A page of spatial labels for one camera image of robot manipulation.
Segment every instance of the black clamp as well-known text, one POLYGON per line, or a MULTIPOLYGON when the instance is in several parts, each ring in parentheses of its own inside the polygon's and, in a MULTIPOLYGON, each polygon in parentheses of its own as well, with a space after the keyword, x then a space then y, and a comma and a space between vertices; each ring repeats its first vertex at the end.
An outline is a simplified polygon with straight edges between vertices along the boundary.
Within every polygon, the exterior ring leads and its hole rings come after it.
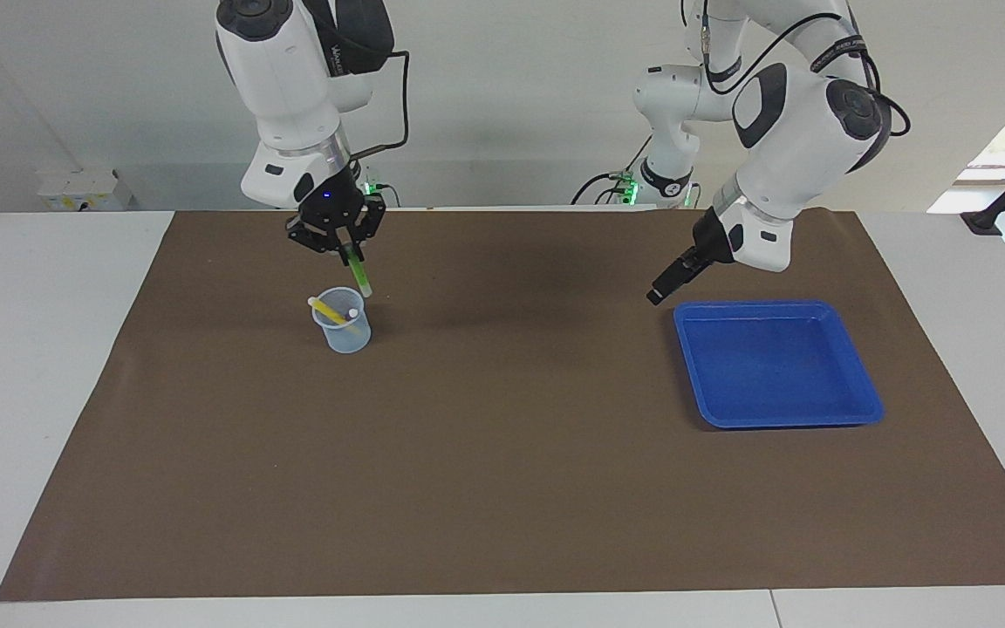
POLYGON ((379 232, 387 203, 382 195, 363 195, 355 187, 351 169, 345 168, 305 196, 296 215, 286 222, 289 239, 316 253, 336 251, 344 266, 348 265, 347 242, 340 239, 346 230, 352 248, 363 261, 360 244, 379 232))
POLYGON ((706 211, 700 220, 692 226, 692 239, 695 245, 679 254, 661 274, 658 274, 657 279, 650 283, 653 289, 645 296, 654 305, 665 300, 665 297, 673 294, 673 291, 684 283, 697 278, 697 275, 709 269, 713 263, 735 261, 735 255, 731 253, 733 242, 729 242, 729 235, 724 232, 724 224, 719 220, 715 208, 709 208, 709 211, 706 211))

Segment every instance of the brown paper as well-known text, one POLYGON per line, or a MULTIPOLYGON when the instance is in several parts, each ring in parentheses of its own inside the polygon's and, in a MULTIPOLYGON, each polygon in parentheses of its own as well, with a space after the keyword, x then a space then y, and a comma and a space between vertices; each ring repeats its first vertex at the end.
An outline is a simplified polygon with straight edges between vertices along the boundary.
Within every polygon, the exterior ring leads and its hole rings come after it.
POLYGON ((1005 585, 1004 469, 855 216, 654 308, 697 216, 389 215, 342 357, 335 258, 177 215, 0 600, 1005 585), (672 307, 771 298, 840 311, 881 424, 705 424, 672 307))

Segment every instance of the yellow straw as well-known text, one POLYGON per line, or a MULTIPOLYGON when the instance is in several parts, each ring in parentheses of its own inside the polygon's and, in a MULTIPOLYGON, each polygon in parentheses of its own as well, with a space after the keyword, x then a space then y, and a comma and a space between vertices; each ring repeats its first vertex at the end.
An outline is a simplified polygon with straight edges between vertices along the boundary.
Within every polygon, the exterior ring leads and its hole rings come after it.
MULTIPOLYGON (((315 296, 308 297, 308 304, 313 309, 316 309, 316 310, 320 311, 321 315, 324 315, 325 319, 330 320, 336 326, 346 326, 347 325, 347 319, 344 319, 343 317, 341 317, 340 313, 339 313, 339 311, 336 311, 332 307, 329 307, 328 303, 324 302, 320 298, 316 298, 315 296)), ((363 334, 362 331, 360 331, 358 327, 350 327, 350 328, 347 328, 347 329, 351 330, 352 333, 355 333, 355 334, 363 334)))

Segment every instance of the green led light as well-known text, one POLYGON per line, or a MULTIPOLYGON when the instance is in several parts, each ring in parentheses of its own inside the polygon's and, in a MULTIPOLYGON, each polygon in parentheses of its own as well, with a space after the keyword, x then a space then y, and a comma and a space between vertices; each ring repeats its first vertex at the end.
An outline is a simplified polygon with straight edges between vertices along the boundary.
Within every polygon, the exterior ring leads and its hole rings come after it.
POLYGON ((626 194, 623 195, 623 204, 634 204, 638 201, 638 184, 631 182, 631 186, 627 188, 626 194))

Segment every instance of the white wall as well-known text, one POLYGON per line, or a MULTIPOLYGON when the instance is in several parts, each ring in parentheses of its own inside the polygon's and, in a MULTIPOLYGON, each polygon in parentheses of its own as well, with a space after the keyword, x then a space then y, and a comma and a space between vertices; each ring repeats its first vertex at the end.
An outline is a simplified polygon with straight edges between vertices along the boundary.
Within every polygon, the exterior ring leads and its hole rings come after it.
MULTIPOLYGON (((36 209, 31 172, 117 168, 148 208, 250 206, 254 125, 212 43, 215 0, 0 0, 0 209, 36 209), (15 110, 31 108, 30 116, 15 110), (47 121, 48 131, 35 129, 47 121), (67 149, 65 155, 59 144, 67 149)), ((410 147, 371 160, 407 204, 567 202, 645 139, 631 86, 689 63, 675 0, 388 0, 413 51, 410 147)), ((889 95, 916 130, 818 202, 923 211, 1005 123, 1005 3, 855 0, 889 95)), ((747 55, 766 43, 751 36, 747 55)), ((400 133, 399 63, 347 120, 356 148, 400 133)), ((707 196, 738 167, 698 125, 707 196)))

